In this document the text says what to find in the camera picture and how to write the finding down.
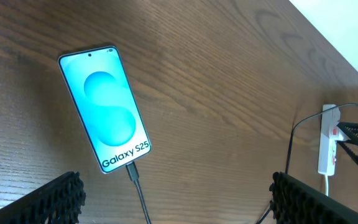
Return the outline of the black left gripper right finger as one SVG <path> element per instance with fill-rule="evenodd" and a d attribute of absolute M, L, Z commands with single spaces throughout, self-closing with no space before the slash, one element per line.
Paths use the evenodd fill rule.
<path fill-rule="evenodd" d="M 273 174 L 270 209 L 277 223 L 358 224 L 358 212 L 283 173 Z"/>

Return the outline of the blue screen smartphone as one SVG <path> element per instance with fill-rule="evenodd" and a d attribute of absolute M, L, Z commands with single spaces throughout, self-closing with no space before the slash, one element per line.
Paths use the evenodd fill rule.
<path fill-rule="evenodd" d="M 58 66 L 103 173 L 111 173 L 152 150 L 115 46 L 63 54 Z"/>

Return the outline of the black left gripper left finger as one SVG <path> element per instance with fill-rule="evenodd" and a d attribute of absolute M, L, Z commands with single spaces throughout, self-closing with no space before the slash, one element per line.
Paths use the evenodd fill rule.
<path fill-rule="evenodd" d="M 66 172 L 0 209 L 0 224 L 78 223 L 85 204 L 79 172 Z"/>

